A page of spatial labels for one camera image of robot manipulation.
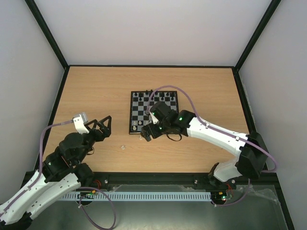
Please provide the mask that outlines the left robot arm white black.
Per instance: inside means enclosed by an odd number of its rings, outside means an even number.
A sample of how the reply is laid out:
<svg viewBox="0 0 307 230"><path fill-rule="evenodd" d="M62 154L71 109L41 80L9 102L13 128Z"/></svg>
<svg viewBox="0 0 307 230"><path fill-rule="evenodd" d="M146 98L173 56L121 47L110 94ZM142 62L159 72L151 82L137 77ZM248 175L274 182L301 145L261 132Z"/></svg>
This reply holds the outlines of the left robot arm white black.
<svg viewBox="0 0 307 230"><path fill-rule="evenodd" d="M111 116L88 121L86 114L80 113L59 123L59 126L73 123L76 131L69 133L46 158L43 149L39 150L38 169L12 198L1 204L0 228L25 230L65 194L81 187L89 189L94 172L83 160L95 143L111 135L111 121Z"/></svg>

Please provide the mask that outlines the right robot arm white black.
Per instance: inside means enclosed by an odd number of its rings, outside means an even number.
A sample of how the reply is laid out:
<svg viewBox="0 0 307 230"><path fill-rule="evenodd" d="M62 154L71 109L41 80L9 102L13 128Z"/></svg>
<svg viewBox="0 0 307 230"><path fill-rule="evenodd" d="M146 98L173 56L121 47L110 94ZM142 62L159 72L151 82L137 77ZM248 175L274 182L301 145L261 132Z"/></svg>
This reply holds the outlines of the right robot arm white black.
<svg viewBox="0 0 307 230"><path fill-rule="evenodd" d="M162 135L175 134L197 138L230 152L234 158L216 163L207 176L213 187L221 187L231 179L244 176L257 180L268 158L262 136L231 131L207 122L195 113L182 110L176 112L164 102L158 102L149 111L152 122L141 128L141 136L147 141Z"/></svg>

